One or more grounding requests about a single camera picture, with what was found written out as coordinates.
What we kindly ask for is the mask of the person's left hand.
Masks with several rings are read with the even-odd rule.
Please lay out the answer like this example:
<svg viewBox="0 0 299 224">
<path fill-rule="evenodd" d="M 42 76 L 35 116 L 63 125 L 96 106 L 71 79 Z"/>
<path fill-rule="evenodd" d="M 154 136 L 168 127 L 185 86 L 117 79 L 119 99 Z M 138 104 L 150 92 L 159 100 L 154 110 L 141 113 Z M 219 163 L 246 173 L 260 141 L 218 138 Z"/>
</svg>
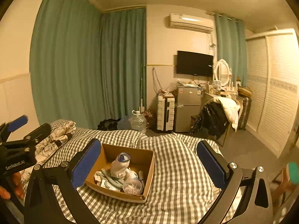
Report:
<svg viewBox="0 0 299 224">
<path fill-rule="evenodd" d="M 13 191 L 14 194 L 20 198 L 24 199 L 24 190 L 21 182 L 21 175 L 19 172 L 14 173 L 13 175 L 10 176 L 10 179 L 12 180 L 13 183 Z M 11 197 L 11 194 L 9 191 L 7 191 L 3 186 L 0 186 L 0 195 L 2 199 L 9 200 Z"/>
</svg>

